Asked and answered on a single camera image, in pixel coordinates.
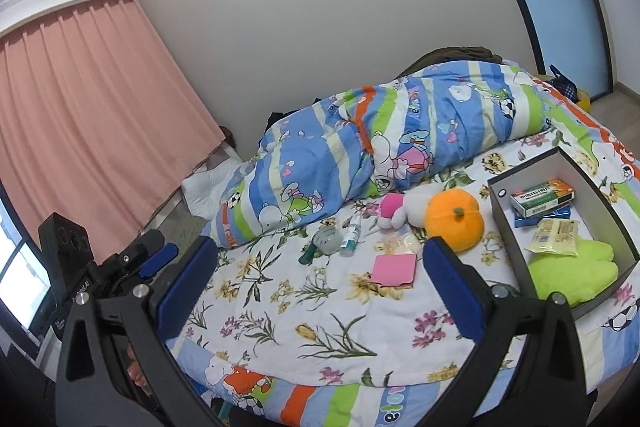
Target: orange pumpkin plush toy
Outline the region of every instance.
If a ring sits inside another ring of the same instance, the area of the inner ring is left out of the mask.
[[[478,200],[461,188],[436,194],[427,205],[424,227],[429,237],[444,239],[454,252],[474,247],[482,239],[484,219]]]

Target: pink sticky note pad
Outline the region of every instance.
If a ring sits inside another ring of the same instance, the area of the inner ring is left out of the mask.
[[[371,282],[381,286],[402,286],[411,284],[415,276],[415,253],[379,255],[373,263]]]

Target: white and pink plush toy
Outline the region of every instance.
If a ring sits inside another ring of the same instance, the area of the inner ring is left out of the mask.
[[[380,201],[379,227],[398,230],[408,221],[410,225],[423,229],[427,204],[442,189],[442,184],[431,182],[411,188],[404,194],[387,194]]]

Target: curtain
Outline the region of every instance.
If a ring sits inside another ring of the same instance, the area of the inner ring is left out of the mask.
[[[224,139],[138,0],[94,0],[0,39],[0,180],[38,241],[52,212],[98,261]]]

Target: spray bottle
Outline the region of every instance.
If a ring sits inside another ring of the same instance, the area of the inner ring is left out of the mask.
[[[362,214],[358,212],[351,218],[351,224],[348,226],[347,231],[344,234],[344,239],[340,244],[340,250],[338,253],[343,257],[351,257],[356,250],[356,245],[360,238],[360,232],[362,224]]]

